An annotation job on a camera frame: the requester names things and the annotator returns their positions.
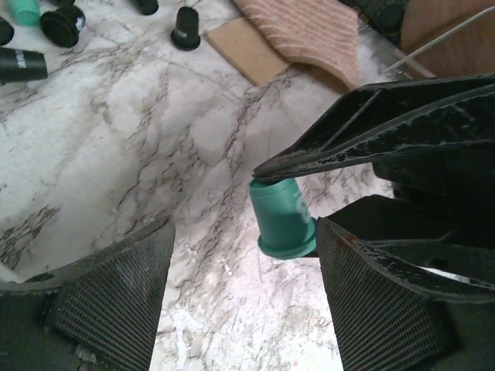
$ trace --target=teal plastic cap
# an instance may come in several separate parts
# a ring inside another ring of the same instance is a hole
[[[41,14],[37,0],[9,0],[9,8],[15,21],[21,26],[37,26]]]
[[[316,221],[309,215],[294,179],[273,183],[253,180],[249,193],[263,254],[287,260],[304,257],[316,249]]]

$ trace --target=textured gripper pad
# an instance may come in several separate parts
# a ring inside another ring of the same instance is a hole
[[[139,240],[120,242],[115,254],[62,286],[48,323],[113,367],[147,371],[174,237],[167,223]]]
[[[376,272],[320,220],[317,250],[343,368],[398,371],[443,350],[431,303]]]

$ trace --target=brown cardboard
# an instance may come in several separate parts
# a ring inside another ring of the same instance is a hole
[[[208,31],[207,38],[221,56],[256,86],[269,83],[289,66],[246,18]]]

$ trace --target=black bottle cap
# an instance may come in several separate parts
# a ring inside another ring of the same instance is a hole
[[[7,45],[13,38],[14,28],[10,23],[0,18],[0,45]]]
[[[200,43],[200,16],[189,6],[183,6],[177,12],[176,27],[172,31],[172,42],[185,51],[196,49]]]
[[[41,30],[49,41],[63,48],[72,48],[79,41],[79,32],[86,24],[82,10],[75,5],[58,8],[41,16]]]
[[[151,15],[158,10],[157,0],[131,0],[136,9],[143,15]]]
[[[404,7],[399,4],[385,6],[378,16],[378,25],[386,33],[399,32],[404,18],[404,10]]]
[[[49,0],[52,4],[54,4],[58,8],[62,8],[63,6],[71,6],[74,5],[74,0]]]

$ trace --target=white marble surface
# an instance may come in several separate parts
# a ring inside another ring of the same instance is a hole
[[[2,262],[41,273],[165,209],[177,241],[152,370],[342,369],[318,261],[262,255],[247,198],[252,169],[339,94],[295,68],[253,87],[204,37],[172,47],[181,5],[204,31],[237,16],[228,0],[161,1],[149,17],[125,0],[77,3],[75,48],[21,27],[9,44],[45,53],[49,78],[0,87]],[[372,50],[359,53],[364,82],[377,80]],[[368,165],[299,181],[314,216],[388,192]]]

